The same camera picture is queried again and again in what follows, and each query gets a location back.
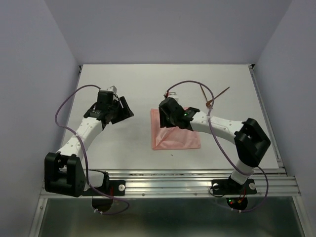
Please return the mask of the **pink cloth napkin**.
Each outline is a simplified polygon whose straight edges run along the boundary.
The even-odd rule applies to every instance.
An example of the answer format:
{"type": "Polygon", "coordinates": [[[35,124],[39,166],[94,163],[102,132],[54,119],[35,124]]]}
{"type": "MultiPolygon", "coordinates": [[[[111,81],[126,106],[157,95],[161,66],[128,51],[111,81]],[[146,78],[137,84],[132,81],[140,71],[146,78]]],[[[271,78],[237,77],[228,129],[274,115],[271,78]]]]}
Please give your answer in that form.
{"type": "Polygon", "coordinates": [[[158,109],[151,109],[151,137],[151,147],[155,151],[201,148],[198,132],[180,129],[178,127],[160,128],[158,109]]]}

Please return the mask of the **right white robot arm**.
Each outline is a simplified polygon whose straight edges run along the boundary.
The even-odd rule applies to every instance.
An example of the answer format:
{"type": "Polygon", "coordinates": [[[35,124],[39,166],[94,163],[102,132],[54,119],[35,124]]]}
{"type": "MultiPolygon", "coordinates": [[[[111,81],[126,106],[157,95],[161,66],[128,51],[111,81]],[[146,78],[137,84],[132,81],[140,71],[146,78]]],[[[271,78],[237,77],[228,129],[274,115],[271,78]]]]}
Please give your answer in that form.
{"type": "Polygon", "coordinates": [[[246,121],[233,121],[211,116],[197,108],[184,109],[171,97],[164,99],[158,107],[160,127],[177,127],[213,136],[217,146],[234,168],[227,180],[228,189],[238,193],[245,187],[247,179],[253,174],[271,145],[271,141],[259,123],[252,118],[246,121]],[[238,162],[234,164],[220,146],[218,138],[236,146],[238,162]]]}

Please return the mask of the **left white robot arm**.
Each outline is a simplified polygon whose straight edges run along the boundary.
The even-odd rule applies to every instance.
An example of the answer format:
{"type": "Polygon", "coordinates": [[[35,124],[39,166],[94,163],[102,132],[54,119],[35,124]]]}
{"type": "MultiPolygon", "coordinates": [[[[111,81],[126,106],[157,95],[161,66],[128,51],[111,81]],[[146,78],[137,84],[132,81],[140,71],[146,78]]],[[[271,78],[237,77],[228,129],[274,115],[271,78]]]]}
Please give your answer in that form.
{"type": "Polygon", "coordinates": [[[117,88],[111,86],[99,90],[97,101],[86,111],[72,137],[55,153],[44,159],[44,187],[49,193],[79,197],[88,189],[82,159],[93,140],[111,123],[115,124],[134,113],[126,99],[117,96],[117,88]]]}

